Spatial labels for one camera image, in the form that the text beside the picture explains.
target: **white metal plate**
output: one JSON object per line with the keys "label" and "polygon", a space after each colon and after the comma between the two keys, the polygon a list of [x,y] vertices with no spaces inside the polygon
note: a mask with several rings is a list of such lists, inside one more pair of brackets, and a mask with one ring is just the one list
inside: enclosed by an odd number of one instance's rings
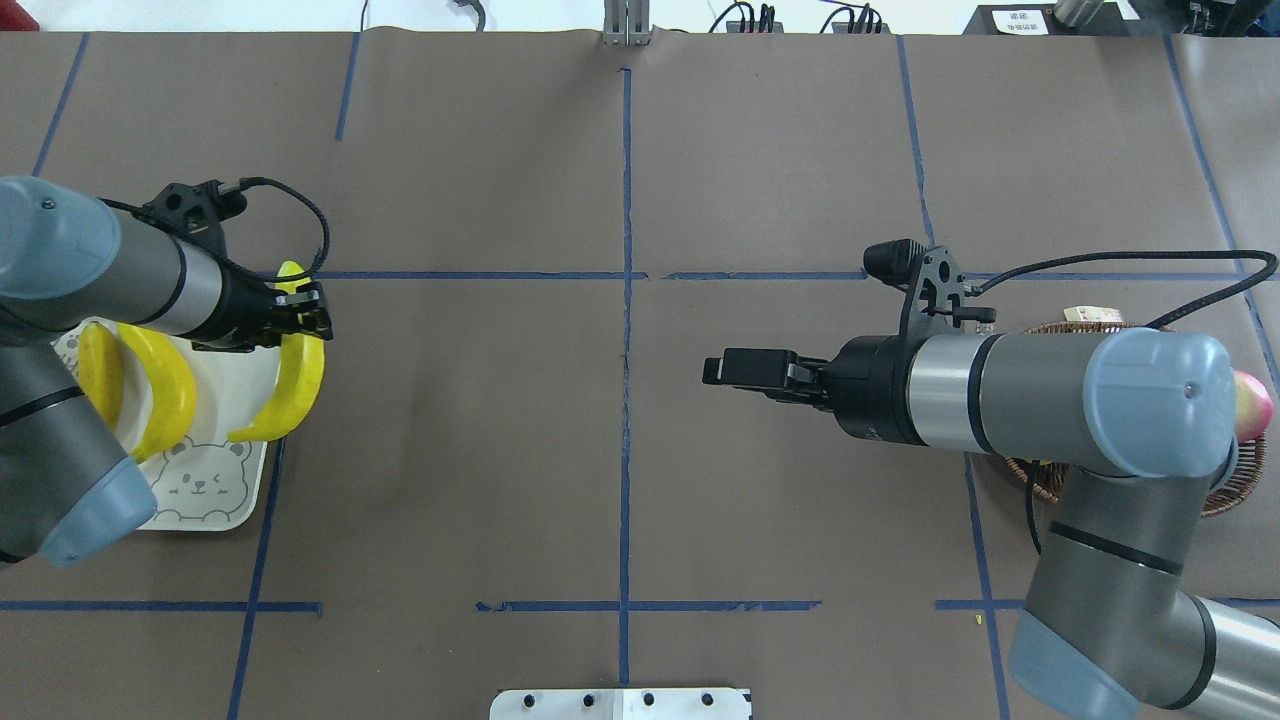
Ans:
{"label": "white metal plate", "polygon": [[[97,320],[115,332],[115,323]],[[74,331],[55,341],[54,350],[76,377],[79,364],[81,323]],[[151,483],[159,511],[142,525],[142,530],[219,532],[238,527],[253,512],[257,489],[266,461],[265,442],[229,443],[227,433],[253,419],[271,396],[280,351],[276,347],[253,352],[197,352],[191,342],[170,338],[187,359],[196,377],[196,419],[187,439],[173,450],[142,462],[142,474]],[[115,437],[125,451],[133,448],[151,416],[151,386],[142,364],[122,343],[124,363],[124,401]],[[224,492],[196,492],[184,475],[205,479],[214,477]]]}
{"label": "white metal plate", "polygon": [[506,691],[489,720],[751,720],[750,698],[733,688]]}

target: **pink fruit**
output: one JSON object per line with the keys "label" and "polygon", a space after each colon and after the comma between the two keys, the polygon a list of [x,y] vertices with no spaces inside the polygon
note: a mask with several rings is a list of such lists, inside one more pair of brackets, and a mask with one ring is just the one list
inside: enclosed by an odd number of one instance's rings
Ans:
{"label": "pink fruit", "polygon": [[1275,401],[1258,378],[1235,370],[1235,439],[1251,441],[1261,436],[1275,415]]}

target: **white label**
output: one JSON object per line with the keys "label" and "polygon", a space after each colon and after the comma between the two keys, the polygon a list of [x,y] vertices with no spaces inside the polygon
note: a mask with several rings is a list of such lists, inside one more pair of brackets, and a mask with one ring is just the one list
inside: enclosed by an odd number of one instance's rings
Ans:
{"label": "white label", "polygon": [[1094,307],[1093,305],[1078,305],[1062,310],[1069,323],[1123,323],[1124,315],[1115,307]]}
{"label": "white label", "polygon": [[1048,35],[1048,23],[1041,10],[992,10],[991,19],[1005,35]]}

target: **yellow banana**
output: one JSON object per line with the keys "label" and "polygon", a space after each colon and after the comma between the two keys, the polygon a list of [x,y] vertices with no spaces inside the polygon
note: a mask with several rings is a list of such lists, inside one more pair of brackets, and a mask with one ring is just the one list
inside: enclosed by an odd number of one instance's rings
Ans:
{"label": "yellow banana", "polygon": [[124,323],[118,328],[120,340],[138,356],[151,384],[151,416],[131,454],[142,462],[178,445],[191,429],[196,418],[196,377],[168,337]]}
{"label": "yellow banana", "polygon": [[[282,275],[302,272],[293,260],[280,265]],[[278,290],[297,291],[306,279],[276,283]],[[248,427],[227,434],[228,442],[273,441],[292,432],[311,411],[324,379],[324,341],[308,334],[287,334],[280,340],[280,370],[275,389]]]}
{"label": "yellow banana", "polygon": [[78,352],[76,379],[79,380],[88,401],[93,404],[93,409],[114,432],[116,423],[120,421],[120,406],[124,404],[120,342],[102,323],[91,322],[81,331]]}

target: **red object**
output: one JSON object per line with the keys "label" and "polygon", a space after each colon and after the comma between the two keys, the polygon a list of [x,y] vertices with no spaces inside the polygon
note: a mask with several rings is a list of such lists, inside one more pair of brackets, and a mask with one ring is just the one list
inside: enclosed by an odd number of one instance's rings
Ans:
{"label": "red object", "polygon": [[0,29],[40,29],[40,23],[22,9],[18,0],[0,0]]}

